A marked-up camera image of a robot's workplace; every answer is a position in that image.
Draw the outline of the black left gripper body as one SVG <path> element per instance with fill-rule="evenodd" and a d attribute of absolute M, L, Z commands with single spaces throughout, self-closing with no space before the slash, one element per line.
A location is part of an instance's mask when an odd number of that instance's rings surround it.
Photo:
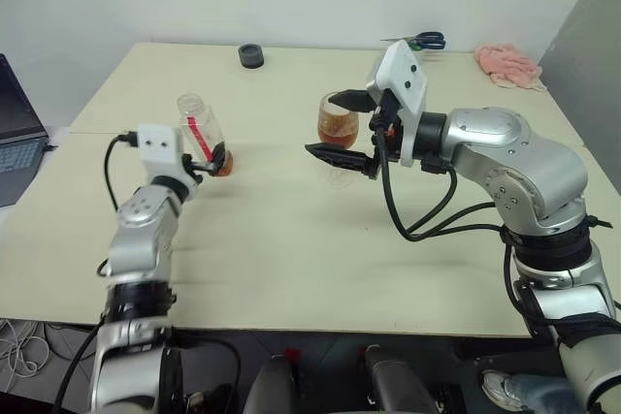
<path fill-rule="evenodd" d="M 204 163 L 195 162 L 192 155 L 189 153 L 184 153 L 182 155 L 181 163 L 185 172 L 193 178 L 197 185 L 200 185 L 204 180 L 202 173 L 208 171 L 208 166 Z"/>

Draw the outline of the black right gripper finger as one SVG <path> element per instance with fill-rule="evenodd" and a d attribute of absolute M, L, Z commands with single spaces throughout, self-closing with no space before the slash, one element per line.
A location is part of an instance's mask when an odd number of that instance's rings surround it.
<path fill-rule="evenodd" d="M 305 149 L 315 158 L 328 165 L 360 173 L 367 177 L 377 177 L 379 156 L 370 157 L 365 152 L 353 151 L 331 143 L 310 143 Z"/>
<path fill-rule="evenodd" d="M 330 95 L 328 101 L 347 111 L 373 112 L 376 109 L 376 102 L 366 90 L 339 91 Z"/>

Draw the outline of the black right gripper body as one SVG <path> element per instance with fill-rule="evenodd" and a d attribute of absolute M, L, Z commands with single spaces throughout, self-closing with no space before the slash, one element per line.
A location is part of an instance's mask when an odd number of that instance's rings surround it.
<path fill-rule="evenodd" d="M 374 145 L 373 167 L 374 174 L 370 178 L 376 178 L 381 167 L 380 156 L 384 154 L 389 162 L 398 162 L 401 156 L 401 145 L 404 134 L 403 122 L 398 115 L 401 104 L 390 89 L 381 92 L 379 104 L 374 112 L 369 127 L 373 132 L 372 143 Z M 381 150 L 377 142 L 378 132 L 384 137 L 385 149 Z"/>

